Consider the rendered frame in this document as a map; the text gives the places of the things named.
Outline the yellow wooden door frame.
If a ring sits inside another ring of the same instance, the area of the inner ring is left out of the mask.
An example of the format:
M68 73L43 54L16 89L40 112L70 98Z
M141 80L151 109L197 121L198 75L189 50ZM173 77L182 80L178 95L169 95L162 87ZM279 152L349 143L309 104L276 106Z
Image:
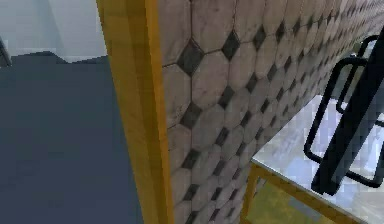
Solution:
M96 0L144 224L174 224L157 0Z

